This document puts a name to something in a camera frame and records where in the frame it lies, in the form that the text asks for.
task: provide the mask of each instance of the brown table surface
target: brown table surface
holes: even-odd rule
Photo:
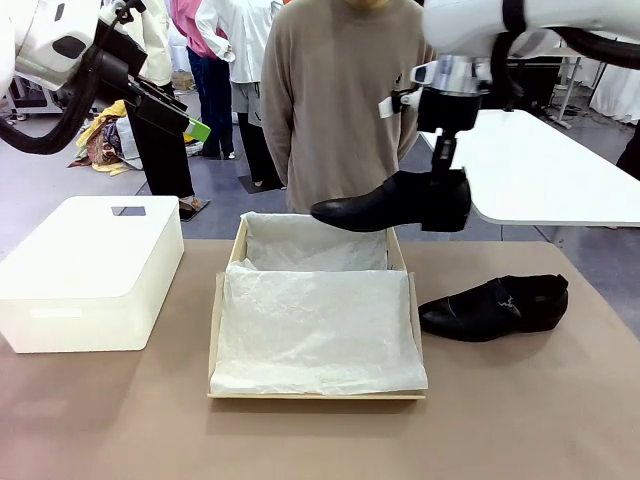
[[[423,336],[428,399],[371,403],[208,400],[231,242],[186,247],[146,350],[15,355],[0,340],[0,479],[640,478],[640,345],[555,247],[404,244],[420,302],[562,273],[570,309],[551,334]]]

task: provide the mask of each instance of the gray floor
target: gray floor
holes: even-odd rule
[[[41,136],[58,121],[37,116],[18,122],[31,136]],[[24,240],[65,199],[76,195],[135,195],[146,179],[143,172],[116,177],[91,167],[66,168],[75,145],[49,156],[27,155],[0,140],[0,260]]]
[[[197,96],[182,97],[197,112]],[[577,104],[584,104],[577,99]],[[611,162],[615,162],[631,138],[632,129],[593,113],[569,117],[572,130],[560,131],[587,146]],[[23,125],[30,133],[50,128],[51,119],[30,120]],[[248,195],[237,177],[248,174],[239,132],[235,142],[237,160],[215,161],[191,159],[191,173],[198,196],[211,200],[211,204],[190,223],[183,224],[185,238],[235,237],[239,216],[247,211],[286,212],[285,192],[272,191]],[[64,198],[71,195],[129,195],[138,191],[144,179],[140,174],[127,173],[110,178],[90,169],[66,169],[73,155],[69,147],[51,158],[33,158],[0,144],[0,258],[29,234]],[[431,151],[419,140],[402,168],[422,171],[429,168]],[[140,194],[149,194],[143,186]],[[467,228],[453,234],[454,241],[545,241],[553,229],[514,227],[489,224],[472,215]],[[417,226],[398,229],[401,240],[434,241],[433,233],[421,232]],[[617,310],[630,328],[640,336],[640,231],[633,229],[608,230],[580,228],[565,246],[565,253],[586,278]]]

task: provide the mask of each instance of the man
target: man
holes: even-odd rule
[[[295,0],[275,18],[262,74],[265,137],[289,207],[369,193],[398,170],[417,113],[382,119],[431,58],[413,0]]]
[[[620,156],[617,165],[636,180],[640,180],[640,120],[636,125],[636,132],[633,138]]]
[[[202,154],[218,158],[222,150],[225,159],[233,159],[229,64],[214,55],[196,26],[196,13],[201,1],[171,0],[171,19],[178,31],[187,37],[187,53],[198,88],[202,122],[211,128]]]

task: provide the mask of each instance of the yellow cloth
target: yellow cloth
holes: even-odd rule
[[[120,175],[121,173],[131,170],[124,162],[112,163],[111,165],[96,165],[95,163],[92,163],[91,167],[96,172],[108,173],[111,177],[115,177],[116,175]]]
[[[124,106],[123,100],[118,100],[116,103],[111,105],[109,108],[105,108],[100,115],[98,115],[91,126],[85,130],[80,138],[76,141],[76,146],[78,148],[83,148],[87,145],[87,141],[93,132],[95,132],[100,126],[105,122],[108,117],[126,117],[127,109]]]

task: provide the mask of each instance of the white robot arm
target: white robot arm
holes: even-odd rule
[[[640,38],[638,0],[427,0],[424,32],[441,54],[488,58],[497,36],[508,30],[505,9],[518,3],[526,30],[572,27]]]
[[[132,9],[145,15],[143,0],[102,3],[0,0],[0,97],[14,74],[72,93],[59,123],[45,136],[29,137],[0,120],[0,138],[26,153],[58,152],[73,140],[98,98],[106,103],[122,99],[158,128],[206,140],[209,127],[140,75],[147,55],[122,25],[134,21]]]

